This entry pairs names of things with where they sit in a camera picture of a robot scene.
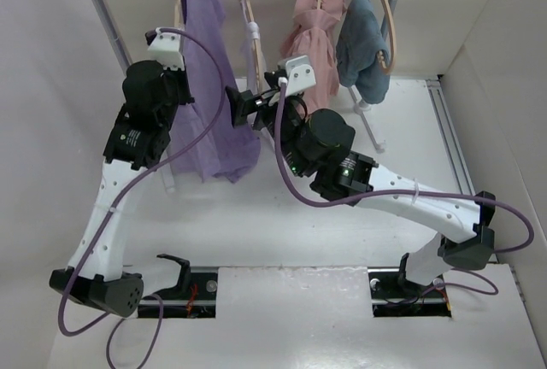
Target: lavender fabric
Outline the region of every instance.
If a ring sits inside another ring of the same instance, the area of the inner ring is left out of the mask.
[[[185,29],[199,38],[221,65],[226,85],[237,88],[236,80],[221,36],[225,20],[219,0],[182,0]],[[195,43],[183,44],[190,92],[196,102],[180,106],[171,130],[169,151],[184,148],[211,122],[219,103],[225,97],[215,65]],[[175,173],[197,171],[203,180],[226,177],[233,183],[248,173],[258,162],[260,141],[249,126],[232,127],[229,103],[209,135],[186,155],[172,163]]]

